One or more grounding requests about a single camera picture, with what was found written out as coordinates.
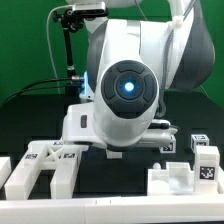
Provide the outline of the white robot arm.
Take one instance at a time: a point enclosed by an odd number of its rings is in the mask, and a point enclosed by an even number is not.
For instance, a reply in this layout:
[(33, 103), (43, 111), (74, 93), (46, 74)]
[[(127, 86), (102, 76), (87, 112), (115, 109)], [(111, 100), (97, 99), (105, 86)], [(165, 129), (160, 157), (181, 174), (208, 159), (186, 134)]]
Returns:
[(177, 128), (163, 118), (167, 89), (192, 91), (212, 72), (215, 50), (200, 0), (167, 0), (167, 22), (109, 19), (90, 36), (86, 103), (68, 107), (62, 140), (111, 151), (165, 147)]

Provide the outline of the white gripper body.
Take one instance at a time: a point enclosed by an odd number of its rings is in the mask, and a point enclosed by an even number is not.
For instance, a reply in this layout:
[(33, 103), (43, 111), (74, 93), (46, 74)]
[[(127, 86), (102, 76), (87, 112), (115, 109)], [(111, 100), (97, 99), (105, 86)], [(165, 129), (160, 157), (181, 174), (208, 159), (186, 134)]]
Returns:
[(65, 143), (88, 142), (99, 148), (164, 147), (176, 133), (169, 121), (154, 119), (150, 111), (135, 119), (123, 119), (91, 102), (68, 107), (62, 139)]

